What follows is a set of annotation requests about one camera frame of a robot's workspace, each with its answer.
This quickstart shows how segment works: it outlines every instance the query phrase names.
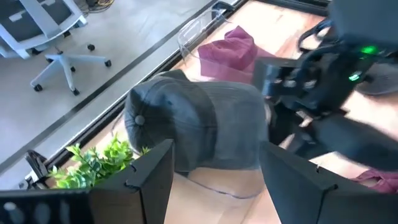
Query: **gray floor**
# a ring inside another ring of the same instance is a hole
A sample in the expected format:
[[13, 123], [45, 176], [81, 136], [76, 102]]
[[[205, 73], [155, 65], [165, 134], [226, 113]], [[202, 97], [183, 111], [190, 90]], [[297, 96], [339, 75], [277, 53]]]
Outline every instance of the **gray floor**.
[[[107, 11], [89, 15], [89, 24], [72, 30], [72, 36], [58, 41], [58, 47], [66, 53], [90, 54], [86, 44], [95, 44], [93, 54], [108, 57], [113, 66], [76, 65], [74, 79], [79, 96], [72, 95], [62, 71], [43, 83], [45, 90], [40, 93], [29, 86], [47, 65], [44, 54], [28, 60], [0, 58], [0, 163], [209, 1], [115, 0]], [[177, 49], [174, 36], [33, 149], [51, 156]], [[15, 187], [29, 171], [24, 160], [14, 163], [1, 174], [0, 189]]]

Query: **office chair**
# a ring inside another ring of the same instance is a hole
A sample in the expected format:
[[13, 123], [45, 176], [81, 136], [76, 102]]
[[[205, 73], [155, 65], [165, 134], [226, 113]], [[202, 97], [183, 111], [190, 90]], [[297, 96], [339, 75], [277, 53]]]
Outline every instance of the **office chair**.
[[[28, 50], [49, 46], [57, 37], [67, 36], [71, 28], [86, 24], [73, 0], [0, 1], [0, 37], [22, 58], [30, 57]], [[90, 51], [95, 49], [92, 44], [87, 47]], [[72, 78], [75, 67], [71, 65], [74, 62], [101, 62], [111, 66], [111, 61], [105, 57], [68, 55], [60, 50], [56, 55], [45, 55], [45, 58], [50, 64], [30, 83], [35, 91], [42, 91], [41, 83], [63, 68], [70, 90], [79, 95]]]

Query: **pink fabric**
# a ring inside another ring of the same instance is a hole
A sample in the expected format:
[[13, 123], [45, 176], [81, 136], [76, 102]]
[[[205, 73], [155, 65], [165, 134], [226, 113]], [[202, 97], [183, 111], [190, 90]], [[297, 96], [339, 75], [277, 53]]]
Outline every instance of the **pink fabric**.
[[198, 53], [202, 76], [242, 83], [251, 83], [256, 58], [274, 57], [256, 46], [240, 26], [227, 32], [224, 40], [200, 46]]
[[398, 172], [382, 172], [375, 169], [369, 169], [353, 179], [355, 182], [363, 182], [364, 180], [378, 179], [371, 189], [382, 193], [395, 194], [398, 193]]

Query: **wooden table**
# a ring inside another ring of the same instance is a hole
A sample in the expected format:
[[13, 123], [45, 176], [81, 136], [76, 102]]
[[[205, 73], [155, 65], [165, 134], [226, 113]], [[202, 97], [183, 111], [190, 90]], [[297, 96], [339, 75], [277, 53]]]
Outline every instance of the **wooden table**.
[[[241, 26], [254, 37], [256, 44], [264, 50], [278, 56], [298, 58], [296, 42], [300, 34], [313, 27], [323, 18], [290, 9], [249, 1], [233, 17], [232, 24], [222, 25], [204, 43], [221, 39], [225, 32]], [[306, 47], [316, 47], [318, 42], [309, 38]], [[198, 60], [188, 59], [180, 62], [175, 68], [182, 69], [193, 81], [208, 80], [200, 76]], [[395, 109], [398, 103], [394, 98], [375, 100], [353, 93], [346, 102], [345, 108], [351, 110], [349, 117], [367, 121], [391, 136], [398, 137], [398, 116]], [[103, 147], [111, 139], [110, 124], [97, 135], [86, 147], [97, 145]], [[115, 124], [115, 130], [120, 139], [127, 139], [123, 119]], [[336, 172], [347, 178], [353, 178], [362, 173], [367, 167], [355, 164], [330, 153], [312, 160], [322, 167]], [[222, 187], [239, 193], [247, 190], [250, 181], [257, 182], [257, 176], [242, 180], [245, 174], [238, 171], [220, 171], [212, 169], [198, 169], [191, 177], [201, 179], [214, 187]], [[268, 191], [265, 189], [255, 198], [238, 200], [225, 195], [209, 191], [193, 184], [186, 178], [176, 175], [170, 194], [169, 206], [165, 223], [169, 224], [255, 224], [280, 223]]]

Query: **green plant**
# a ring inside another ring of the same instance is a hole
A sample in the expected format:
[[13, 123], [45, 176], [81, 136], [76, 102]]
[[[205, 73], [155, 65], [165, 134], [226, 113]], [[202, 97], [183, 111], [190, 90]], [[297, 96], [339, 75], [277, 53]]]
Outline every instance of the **green plant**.
[[92, 187], [111, 175], [123, 170], [133, 160], [133, 153], [127, 141], [119, 141], [115, 136], [102, 152], [95, 147], [81, 153], [80, 146], [67, 147], [73, 153], [72, 160], [78, 165], [69, 167], [67, 171], [53, 167], [50, 176], [56, 180], [61, 189]]

